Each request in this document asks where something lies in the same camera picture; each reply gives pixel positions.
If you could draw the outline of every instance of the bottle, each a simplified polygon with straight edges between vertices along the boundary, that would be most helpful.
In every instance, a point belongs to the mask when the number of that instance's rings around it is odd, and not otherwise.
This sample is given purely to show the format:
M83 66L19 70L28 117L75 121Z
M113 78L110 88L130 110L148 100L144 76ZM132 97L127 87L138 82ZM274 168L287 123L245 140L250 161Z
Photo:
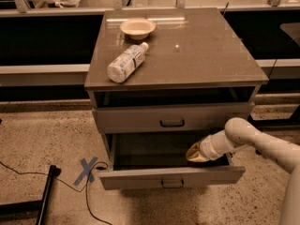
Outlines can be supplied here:
M107 67L107 74L116 83L122 83L139 67L145 58L148 44L131 45Z

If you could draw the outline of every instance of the drawer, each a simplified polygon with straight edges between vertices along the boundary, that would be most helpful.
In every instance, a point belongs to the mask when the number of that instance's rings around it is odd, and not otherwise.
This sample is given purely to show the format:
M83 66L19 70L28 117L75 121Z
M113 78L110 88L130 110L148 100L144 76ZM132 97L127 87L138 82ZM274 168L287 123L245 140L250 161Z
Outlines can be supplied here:
M207 131L113 134L111 167L100 172L105 189L193 188L234 184L245 171L229 155L204 163L186 160L189 147Z
M248 119L254 103L93 109L99 133L223 128L232 117Z

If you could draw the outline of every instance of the bottle cap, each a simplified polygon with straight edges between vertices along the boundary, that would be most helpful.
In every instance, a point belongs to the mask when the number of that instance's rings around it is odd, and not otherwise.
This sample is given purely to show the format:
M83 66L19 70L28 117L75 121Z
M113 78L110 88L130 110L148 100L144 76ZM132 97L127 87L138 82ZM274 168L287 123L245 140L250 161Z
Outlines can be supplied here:
M148 43L146 43L146 42L143 42L143 43L142 43L140 46L143 48L144 52L146 53L146 52L147 52L147 50L148 50L148 48L149 48L149 45L148 45Z

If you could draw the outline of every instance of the floor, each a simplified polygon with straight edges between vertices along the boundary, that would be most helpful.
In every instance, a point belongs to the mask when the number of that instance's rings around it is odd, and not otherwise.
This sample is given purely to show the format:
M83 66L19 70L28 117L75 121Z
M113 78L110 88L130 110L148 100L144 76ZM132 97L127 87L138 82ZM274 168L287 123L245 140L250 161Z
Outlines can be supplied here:
M260 97L261 103L272 99ZM259 105L253 116L288 117L298 99ZM86 181L78 179L83 159L108 162L88 100L0 103L0 118L0 161L18 172L47 173L53 164L61 169L59 179L80 190ZM299 128L265 132L300 144ZM106 191L93 171L88 203L96 217L114 225L278 224L289 175L253 147L232 160L246 167L237 184L197 188ZM45 175L18 175L0 166L0 204L41 199L45 181ZM35 219L0 217L0 224L35 224ZM46 224L105 223L90 215L85 189L77 192L55 180Z

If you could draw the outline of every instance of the white bowl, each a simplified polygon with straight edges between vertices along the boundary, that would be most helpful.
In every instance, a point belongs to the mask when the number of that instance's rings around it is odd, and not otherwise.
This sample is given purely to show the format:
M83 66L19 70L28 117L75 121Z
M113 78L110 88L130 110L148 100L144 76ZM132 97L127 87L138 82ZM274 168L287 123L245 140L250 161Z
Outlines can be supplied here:
M129 35L132 39L141 40L156 29L156 24L147 19L129 19L124 21L120 29L123 33Z

